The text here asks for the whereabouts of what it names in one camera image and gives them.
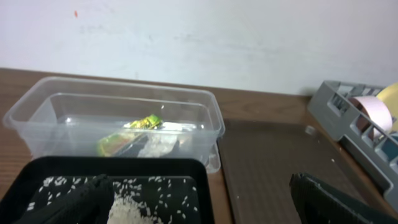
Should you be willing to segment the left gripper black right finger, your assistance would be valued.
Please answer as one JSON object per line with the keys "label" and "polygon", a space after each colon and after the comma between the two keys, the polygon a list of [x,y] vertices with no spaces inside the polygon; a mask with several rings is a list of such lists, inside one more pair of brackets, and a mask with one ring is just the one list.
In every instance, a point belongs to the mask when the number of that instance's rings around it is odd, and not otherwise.
{"label": "left gripper black right finger", "polygon": [[292,174],[290,194],[302,223],[397,224],[397,219],[303,172]]}

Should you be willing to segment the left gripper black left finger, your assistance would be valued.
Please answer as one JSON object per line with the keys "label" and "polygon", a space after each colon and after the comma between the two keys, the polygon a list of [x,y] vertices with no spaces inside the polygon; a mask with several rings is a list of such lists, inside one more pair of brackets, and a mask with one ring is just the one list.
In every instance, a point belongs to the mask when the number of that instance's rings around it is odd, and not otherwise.
{"label": "left gripper black left finger", "polygon": [[15,224],[105,224],[114,203],[113,181],[101,174]]}

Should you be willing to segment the green snack wrapper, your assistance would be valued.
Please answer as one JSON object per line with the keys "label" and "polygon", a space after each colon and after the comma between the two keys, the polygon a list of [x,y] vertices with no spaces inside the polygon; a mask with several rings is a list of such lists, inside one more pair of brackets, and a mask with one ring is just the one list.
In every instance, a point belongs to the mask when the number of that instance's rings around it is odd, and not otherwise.
{"label": "green snack wrapper", "polygon": [[104,157],[115,156],[127,145],[137,141],[143,135],[143,131],[157,129],[161,124],[162,120],[154,114],[126,123],[119,131],[98,141],[97,153]]}

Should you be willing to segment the rice leftovers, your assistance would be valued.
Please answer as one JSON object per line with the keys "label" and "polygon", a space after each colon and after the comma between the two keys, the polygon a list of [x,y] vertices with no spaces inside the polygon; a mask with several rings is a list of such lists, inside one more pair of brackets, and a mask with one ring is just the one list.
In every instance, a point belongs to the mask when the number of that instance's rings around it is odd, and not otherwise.
{"label": "rice leftovers", "polygon": [[[45,178],[30,199],[26,214],[50,205],[92,179],[93,176]],[[109,223],[201,223],[198,187],[191,177],[115,177],[113,189],[115,199]]]}

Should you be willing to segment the white tissue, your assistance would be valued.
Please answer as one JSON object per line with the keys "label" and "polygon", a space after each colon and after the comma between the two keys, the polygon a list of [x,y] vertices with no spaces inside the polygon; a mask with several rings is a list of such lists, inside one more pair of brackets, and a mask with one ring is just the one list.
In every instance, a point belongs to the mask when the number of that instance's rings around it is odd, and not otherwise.
{"label": "white tissue", "polygon": [[185,157],[192,153],[192,135],[197,126],[191,123],[163,122],[161,131],[176,131],[182,134],[149,134],[148,141],[138,152],[138,157]]}

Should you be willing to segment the pink bowl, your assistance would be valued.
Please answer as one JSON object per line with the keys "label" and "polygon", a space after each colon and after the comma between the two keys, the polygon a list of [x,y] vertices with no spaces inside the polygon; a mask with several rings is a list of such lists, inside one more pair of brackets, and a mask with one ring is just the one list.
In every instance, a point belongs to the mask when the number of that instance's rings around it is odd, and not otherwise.
{"label": "pink bowl", "polygon": [[392,115],[387,106],[375,96],[356,96],[349,99],[356,109],[365,116],[360,116],[355,122],[356,127],[365,132],[372,121],[387,133],[392,129]]}

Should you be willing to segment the yellow plate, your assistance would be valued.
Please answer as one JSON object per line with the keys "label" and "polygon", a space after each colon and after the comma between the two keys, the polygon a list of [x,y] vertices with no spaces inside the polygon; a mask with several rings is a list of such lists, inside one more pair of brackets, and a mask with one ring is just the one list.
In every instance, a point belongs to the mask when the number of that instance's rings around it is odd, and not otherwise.
{"label": "yellow plate", "polygon": [[389,109],[390,114],[395,118],[392,131],[397,132],[397,112],[398,112],[398,83],[385,87],[376,97],[380,99]]}

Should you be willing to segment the blue bowl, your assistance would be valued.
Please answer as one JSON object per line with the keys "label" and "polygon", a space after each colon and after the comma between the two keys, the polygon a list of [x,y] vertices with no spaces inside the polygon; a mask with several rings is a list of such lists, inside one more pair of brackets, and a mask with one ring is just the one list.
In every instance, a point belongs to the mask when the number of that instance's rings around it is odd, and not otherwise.
{"label": "blue bowl", "polygon": [[397,157],[397,145],[389,138],[385,140],[384,144],[381,147],[381,151],[384,153],[388,161],[391,161],[395,157]]}

